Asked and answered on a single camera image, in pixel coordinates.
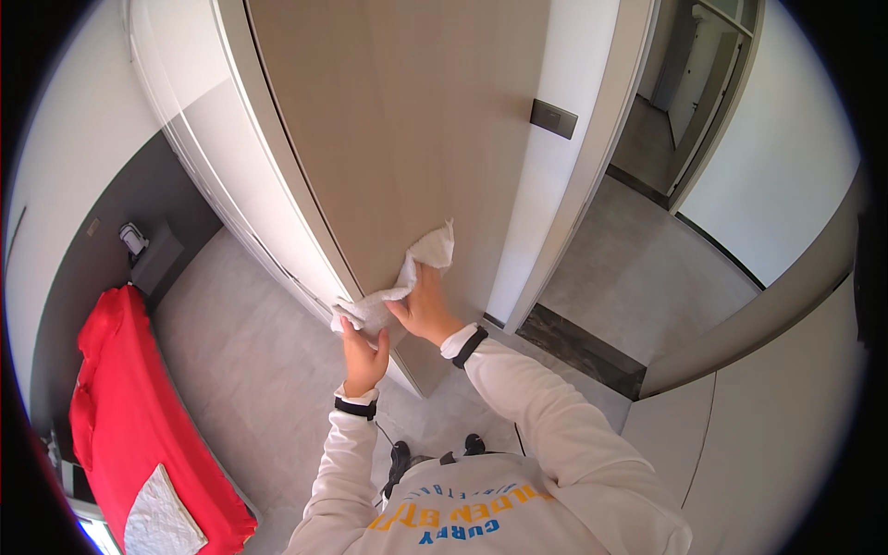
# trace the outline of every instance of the light switch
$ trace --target light switch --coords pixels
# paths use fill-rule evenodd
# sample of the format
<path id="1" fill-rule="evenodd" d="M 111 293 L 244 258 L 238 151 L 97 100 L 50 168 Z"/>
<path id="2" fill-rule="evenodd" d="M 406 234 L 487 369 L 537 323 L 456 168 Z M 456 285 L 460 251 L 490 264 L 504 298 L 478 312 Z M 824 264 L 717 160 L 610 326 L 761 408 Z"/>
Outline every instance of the light switch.
<path id="1" fill-rule="evenodd" d="M 576 114 L 571 114 L 567 110 L 542 100 L 534 99 L 534 107 L 530 112 L 530 122 L 565 139 L 570 139 L 574 136 Z"/>

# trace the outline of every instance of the black wristband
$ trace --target black wristband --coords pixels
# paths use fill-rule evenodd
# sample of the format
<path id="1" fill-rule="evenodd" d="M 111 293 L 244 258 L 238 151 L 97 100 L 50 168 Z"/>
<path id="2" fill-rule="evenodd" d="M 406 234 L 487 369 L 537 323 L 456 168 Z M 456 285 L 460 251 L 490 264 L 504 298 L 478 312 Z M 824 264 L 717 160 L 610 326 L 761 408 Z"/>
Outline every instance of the black wristband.
<path id="1" fill-rule="evenodd" d="M 461 370 L 465 370 L 465 362 L 469 360 L 469 357 L 472 356 L 472 353 L 475 352 L 475 349 L 478 348 L 481 341 L 484 341 L 485 337 L 488 336 L 488 331 L 481 326 L 475 330 L 475 334 L 469 337 L 469 340 L 465 342 L 463 348 L 459 350 L 459 354 L 454 357 L 453 365 Z"/>
<path id="2" fill-rule="evenodd" d="M 368 420 L 373 420 L 373 416 L 377 415 L 376 399 L 372 400 L 369 405 L 356 405 L 345 402 L 341 397 L 336 397 L 336 400 L 333 401 L 333 407 L 350 415 L 365 416 Z"/>

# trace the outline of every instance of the black sneaker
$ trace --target black sneaker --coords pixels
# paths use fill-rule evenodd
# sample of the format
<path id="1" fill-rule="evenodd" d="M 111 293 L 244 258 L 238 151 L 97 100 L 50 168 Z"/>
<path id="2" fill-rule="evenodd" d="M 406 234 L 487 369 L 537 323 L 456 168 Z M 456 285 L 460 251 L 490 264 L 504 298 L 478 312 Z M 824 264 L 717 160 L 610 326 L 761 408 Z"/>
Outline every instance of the black sneaker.
<path id="1" fill-rule="evenodd" d="M 404 472 L 410 464 L 410 448 L 404 441 L 395 441 L 392 446 L 392 468 L 389 469 L 389 480 L 383 488 L 383 495 L 386 499 L 391 498 L 392 488 L 400 482 Z"/>
<path id="2" fill-rule="evenodd" d="M 483 455 L 485 452 L 484 440 L 477 433 L 465 436 L 465 455 Z"/>

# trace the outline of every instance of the white sweatshirt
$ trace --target white sweatshirt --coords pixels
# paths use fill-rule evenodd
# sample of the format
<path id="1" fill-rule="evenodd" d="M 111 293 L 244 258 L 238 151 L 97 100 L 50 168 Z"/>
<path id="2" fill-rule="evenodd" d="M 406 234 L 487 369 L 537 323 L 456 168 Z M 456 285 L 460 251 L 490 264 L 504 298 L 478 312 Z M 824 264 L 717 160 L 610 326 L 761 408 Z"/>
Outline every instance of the white sweatshirt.
<path id="1" fill-rule="evenodd" d="M 471 324 L 441 346 L 452 359 Z M 518 423 L 536 458 L 458 456 L 417 464 L 382 514 L 370 483 L 377 427 L 338 410 L 312 498 L 289 541 L 296 553 L 687 553 L 691 530 L 651 467 L 604 415 L 546 367 L 493 339 L 465 371 Z M 340 387 L 336 395 L 343 397 Z M 368 405 L 378 390 L 344 400 Z"/>

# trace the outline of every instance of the left hand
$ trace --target left hand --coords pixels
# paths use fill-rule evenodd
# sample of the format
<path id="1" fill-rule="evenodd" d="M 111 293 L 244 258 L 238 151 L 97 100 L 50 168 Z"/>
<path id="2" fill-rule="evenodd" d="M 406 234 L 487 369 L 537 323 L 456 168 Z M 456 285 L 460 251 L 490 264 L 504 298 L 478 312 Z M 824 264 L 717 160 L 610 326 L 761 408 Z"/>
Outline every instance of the left hand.
<path id="1" fill-rule="evenodd" d="M 388 368 L 388 330 L 379 330 L 379 349 L 374 351 L 355 331 L 348 318 L 340 316 L 339 321 L 342 323 L 342 345 L 345 350 L 345 365 L 348 367 L 348 378 L 344 384 L 345 396 L 361 397 L 376 387 L 385 376 L 385 369 Z"/>

